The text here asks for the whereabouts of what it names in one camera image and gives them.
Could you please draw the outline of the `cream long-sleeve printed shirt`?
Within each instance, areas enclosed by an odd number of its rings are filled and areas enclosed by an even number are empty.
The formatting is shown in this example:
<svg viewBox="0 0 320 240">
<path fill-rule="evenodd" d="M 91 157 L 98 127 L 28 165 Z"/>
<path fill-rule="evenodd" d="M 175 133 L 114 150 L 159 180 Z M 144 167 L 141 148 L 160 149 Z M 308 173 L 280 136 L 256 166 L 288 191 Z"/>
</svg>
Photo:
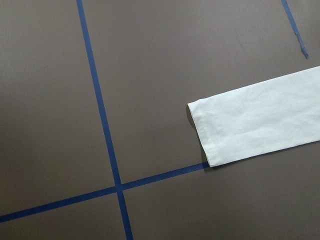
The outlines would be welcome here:
<svg viewBox="0 0 320 240">
<path fill-rule="evenodd" d="M 320 69 L 313 67 L 188 104 L 211 167 L 320 139 Z"/>
</svg>

